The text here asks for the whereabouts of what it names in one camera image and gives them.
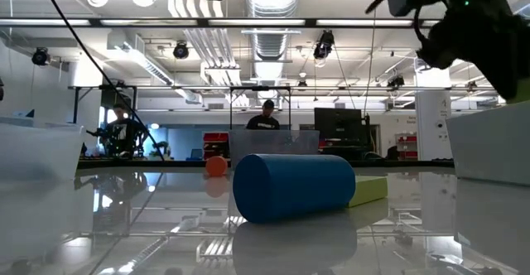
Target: person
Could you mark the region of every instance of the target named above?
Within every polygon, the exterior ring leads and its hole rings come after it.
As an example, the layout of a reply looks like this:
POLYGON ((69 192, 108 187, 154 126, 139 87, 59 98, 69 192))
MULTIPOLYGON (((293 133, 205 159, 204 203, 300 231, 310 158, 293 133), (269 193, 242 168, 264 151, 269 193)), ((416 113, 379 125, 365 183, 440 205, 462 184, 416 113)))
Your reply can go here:
MULTIPOLYGON (((147 130, 139 122, 125 118, 127 109, 123 104, 115 104, 113 111, 116 114, 116 120, 108 123, 105 130, 107 133, 115 138, 115 142, 110 146, 111 154, 119 154, 121 152, 128 152, 129 156, 132 156, 134 148, 136 146, 135 139, 138 134, 142 135, 141 144, 147 139, 147 130)), ((102 143, 105 144, 108 141, 107 138, 102 138, 102 143)))
POLYGON ((274 102, 267 100, 263 103, 263 112, 248 121, 247 129, 251 130, 278 130, 280 123, 273 118, 274 102))

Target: glossy table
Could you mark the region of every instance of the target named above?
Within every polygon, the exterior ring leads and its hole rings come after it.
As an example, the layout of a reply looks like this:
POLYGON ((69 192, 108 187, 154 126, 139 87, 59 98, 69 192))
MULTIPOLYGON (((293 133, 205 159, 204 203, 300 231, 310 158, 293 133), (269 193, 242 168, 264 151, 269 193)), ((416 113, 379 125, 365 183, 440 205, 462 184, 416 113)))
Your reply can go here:
POLYGON ((230 184, 202 172, 105 168, 71 181, 0 182, 0 274, 517 274, 530 268, 529 188, 459 181, 452 169, 357 168, 358 175, 388 178, 386 200, 256 226, 240 217, 230 184))

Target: transparent container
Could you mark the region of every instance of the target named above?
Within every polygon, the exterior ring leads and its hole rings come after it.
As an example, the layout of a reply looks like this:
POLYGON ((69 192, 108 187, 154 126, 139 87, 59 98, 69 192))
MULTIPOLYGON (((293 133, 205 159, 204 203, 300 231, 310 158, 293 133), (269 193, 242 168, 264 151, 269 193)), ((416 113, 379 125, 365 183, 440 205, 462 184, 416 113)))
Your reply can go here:
POLYGON ((75 124, 0 117, 2 183, 74 178, 83 134, 75 124))
POLYGON ((313 130, 233 130, 229 132, 232 171, 248 154, 318 153, 319 132, 313 130))

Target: computer monitor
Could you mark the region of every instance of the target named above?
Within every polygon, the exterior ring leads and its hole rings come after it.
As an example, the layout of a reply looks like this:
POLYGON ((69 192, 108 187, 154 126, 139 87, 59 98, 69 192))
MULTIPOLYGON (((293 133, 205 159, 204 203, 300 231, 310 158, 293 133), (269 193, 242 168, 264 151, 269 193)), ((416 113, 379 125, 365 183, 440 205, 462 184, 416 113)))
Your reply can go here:
POLYGON ((315 130, 320 139, 340 139, 364 143, 364 126, 360 109, 315 109, 315 130))

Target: foam roller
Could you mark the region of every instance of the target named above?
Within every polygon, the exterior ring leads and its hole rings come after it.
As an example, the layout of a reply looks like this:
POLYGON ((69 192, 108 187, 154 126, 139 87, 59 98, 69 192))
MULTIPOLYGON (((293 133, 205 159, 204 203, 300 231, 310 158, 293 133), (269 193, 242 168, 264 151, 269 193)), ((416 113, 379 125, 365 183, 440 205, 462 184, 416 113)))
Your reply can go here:
POLYGON ((253 223, 342 209, 355 193, 353 168, 331 155, 247 155, 233 181, 236 206, 253 223))

